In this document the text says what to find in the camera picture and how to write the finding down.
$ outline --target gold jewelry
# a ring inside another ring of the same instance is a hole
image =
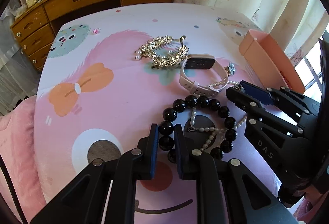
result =
[[[140,60],[142,57],[149,57],[153,60],[152,68],[155,69],[175,68],[189,53],[189,48],[183,44],[183,40],[186,40],[186,36],[180,37],[179,40],[173,39],[171,36],[156,37],[152,41],[147,41],[146,44],[135,51],[135,59]],[[160,56],[155,52],[155,50],[163,48],[166,44],[172,43],[172,41],[179,41],[181,46],[169,50],[167,56]]]

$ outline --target pink tablecloth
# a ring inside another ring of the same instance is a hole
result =
[[[97,35],[90,32],[95,28],[100,29]],[[234,62],[237,72],[231,80],[258,84],[238,52],[238,44],[249,28],[257,29],[236,12],[173,3],[111,9],[65,24],[52,46],[57,49],[50,52],[43,69],[36,103],[34,144],[46,201],[95,156],[117,158],[135,148],[138,140],[149,134],[151,123],[162,121],[163,109],[188,95],[178,83],[178,70],[152,70],[150,60],[134,60],[134,51],[140,45],[156,36],[186,35],[190,54],[212,54],[223,66]],[[90,70],[104,76],[88,83],[85,79]],[[202,84],[217,80],[212,71],[191,71],[190,76]],[[77,82],[80,86],[86,84],[79,90],[74,88]],[[74,95],[63,97],[63,89],[72,90]],[[218,99],[240,121],[244,112],[227,101],[225,92]],[[206,111],[197,114],[208,116],[217,127],[223,127],[218,116]],[[190,111],[186,110],[174,124],[184,125],[189,117]],[[275,193],[277,177],[243,133],[244,127],[239,128],[234,149],[224,160],[240,159]],[[111,149],[111,154],[103,149]],[[162,150],[158,154],[156,180],[137,182],[136,199],[144,210],[189,202],[165,214],[136,212],[135,223],[197,222],[195,183],[179,180],[176,166]]]

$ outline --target circle print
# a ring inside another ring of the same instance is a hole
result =
[[[107,147],[111,145],[113,152],[111,151],[110,154],[101,153],[101,149],[105,145]],[[123,154],[123,148],[114,135],[104,129],[89,129],[82,132],[75,139],[71,159],[75,172],[80,173],[89,164],[88,160],[95,159],[94,157],[97,154],[105,158],[111,158],[111,156],[118,156],[118,153]]]

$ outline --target window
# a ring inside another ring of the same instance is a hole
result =
[[[323,37],[328,38],[329,33],[324,32]],[[320,67],[320,43],[314,45],[310,52],[296,65],[295,69],[305,86],[305,96],[320,103],[322,91],[322,72]]]

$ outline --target pink gift box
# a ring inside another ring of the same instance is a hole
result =
[[[298,93],[305,87],[295,68],[268,33],[250,29],[239,45],[240,53],[255,71],[264,88],[281,86]]]

